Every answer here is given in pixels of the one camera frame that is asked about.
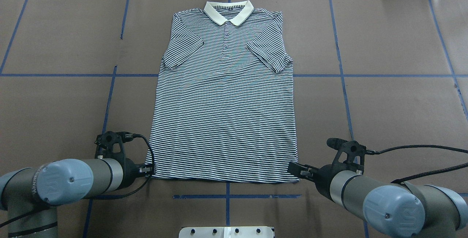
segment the shirt sleeve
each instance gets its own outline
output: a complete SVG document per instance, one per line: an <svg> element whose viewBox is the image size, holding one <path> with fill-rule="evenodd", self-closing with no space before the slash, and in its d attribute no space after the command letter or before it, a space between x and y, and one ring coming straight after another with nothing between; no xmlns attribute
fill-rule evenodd
<svg viewBox="0 0 468 238"><path fill-rule="evenodd" d="M282 33L282 14L256 38L247 43L247 48L261 60L272 72L279 73L293 62L284 48Z"/></svg>
<svg viewBox="0 0 468 238"><path fill-rule="evenodd" d="M172 18L171 37L167 50L162 55L162 64L172 70L190 58L203 45L202 38L190 31L176 13Z"/></svg>

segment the striped shirt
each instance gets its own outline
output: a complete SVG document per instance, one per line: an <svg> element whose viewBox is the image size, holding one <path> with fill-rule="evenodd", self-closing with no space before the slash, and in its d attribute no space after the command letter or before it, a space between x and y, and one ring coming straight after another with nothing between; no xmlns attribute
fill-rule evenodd
<svg viewBox="0 0 468 238"><path fill-rule="evenodd" d="M174 14L150 136L155 178L298 181L287 172L297 147L282 24L250 1Z"/></svg>

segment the robotic arm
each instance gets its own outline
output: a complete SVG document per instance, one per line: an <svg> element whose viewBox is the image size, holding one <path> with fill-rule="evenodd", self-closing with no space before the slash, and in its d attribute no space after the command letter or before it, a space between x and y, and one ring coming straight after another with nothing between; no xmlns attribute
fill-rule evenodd
<svg viewBox="0 0 468 238"><path fill-rule="evenodd" d="M107 131L96 138L95 159L64 159L0 177L0 209L8 211L8 237L56 238L57 206L99 198L130 186L139 177L149 176L148 181L155 172L154 163L135 164L125 156L123 143L137 137L150 148L142 135ZM119 152L114 152L115 144Z"/></svg>
<svg viewBox="0 0 468 238"><path fill-rule="evenodd" d="M356 141L329 138L338 150L333 163L322 168L290 162L288 172L316 184L320 194L373 228L393 238L455 238L468 223L468 205L456 192L407 181L388 184L362 175L364 156L378 154ZM344 162L338 159L346 155Z"/></svg>

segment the cable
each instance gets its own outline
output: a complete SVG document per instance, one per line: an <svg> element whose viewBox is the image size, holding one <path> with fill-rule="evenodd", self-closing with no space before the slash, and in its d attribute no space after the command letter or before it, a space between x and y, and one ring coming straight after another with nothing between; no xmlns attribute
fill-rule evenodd
<svg viewBox="0 0 468 238"><path fill-rule="evenodd" d="M367 155L380 155L380 154L387 153L387 152L392 151L392 150L401 150L401 149L404 149L404 148L440 148L440 149L443 149L443 150L452 150L452 151L457 151L457 152L467 153L468 154L468 150L464 150L464 149L461 149L461 148L452 148L452 147L446 147L446 146L439 146L439 145L406 145L406 146L388 148L386 150L381 150L381 151L366 150L366 154ZM453 167L450 167L450 168L440 169L440 170L436 170L436 171L428 171L428 172L424 172L424 173L419 173L419 174L412 175L412 176L405 177L405 178L399 178L397 180L392 181L391 183L400 184L403 181L414 180L415 178L422 178L422 177L435 175L435 174L440 174L440 173L446 173L446 172L449 172L449 171L455 171L455 170L459 170L459 169L466 168L466 167L468 167L468 163L464 163L464 164L460 164L460 165L456 165L456 166L453 166Z"/></svg>
<svg viewBox="0 0 468 238"><path fill-rule="evenodd" d="M9 219L8 221L6 221L6 222L4 222L4 223L0 223L0 228L2 228L3 226L8 225L8 224L10 224L10 223L13 223L13 222L15 222L15 221L17 221L17 220L19 220L19 219L25 218L26 216L29 216L29 215L38 213L38 212L43 211L43 210L46 210L46 209L48 209L48 208L47 208L47 207L36 207L36 208L34 208L32 211L30 211L30 212L27 212L27 213L22 214L22 215L20 215L20 216L16 216L15 218L11 218L11 219Z"/></svg>
<svg viewBox="0 0 468 238"><path fill-rule="evenodd" d="M152 170L152 174L154 175L156 173L156 165L155 165L156 162L154 161L155 160L154 159L154 153L152 151L151 145L149 144L148 140L145 138L144 135L134 134L133 137L134 138L138 138L138 137L143 138L143 140L147 144L148 150L151 153L152 163L154 164L154 168ZM145 180L145 182L139 188L137 188L136 190L134 190L134 191L132 191L130 193L127 193L127 194L124 194L124 195L99 195L99 196L92 197L90 199L92 199L92 200L117 200L117 199L125 198L125 197L133 195L133 194L137 193L137 191L141 190L148 183L148 181L150 179L151 179L151 176L147 177L147 180Z"/></svg>

